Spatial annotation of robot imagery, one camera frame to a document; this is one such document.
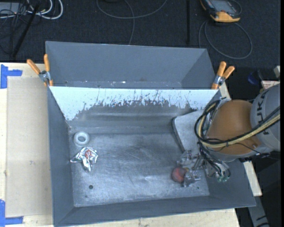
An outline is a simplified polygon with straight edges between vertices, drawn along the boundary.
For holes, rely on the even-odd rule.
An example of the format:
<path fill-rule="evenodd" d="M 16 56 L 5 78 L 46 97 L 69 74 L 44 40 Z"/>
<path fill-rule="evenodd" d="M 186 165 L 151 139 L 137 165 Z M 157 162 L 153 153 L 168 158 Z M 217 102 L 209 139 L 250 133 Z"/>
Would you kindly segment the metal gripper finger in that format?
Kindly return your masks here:
<path fill-rule="evenodd" d="M 191 184 L 200 180 L 201 176 L 198 171 L 195 170 L 188 171 L 184 176 L 183 186 L 189 187 Z"/>
<path fill-rule="evenodd" d="M 192 164 L 193 155 L 192 150 L 185 150 L 180 157 L 180 160 L 177 161 L 178 166 L 187 166 Z"/>

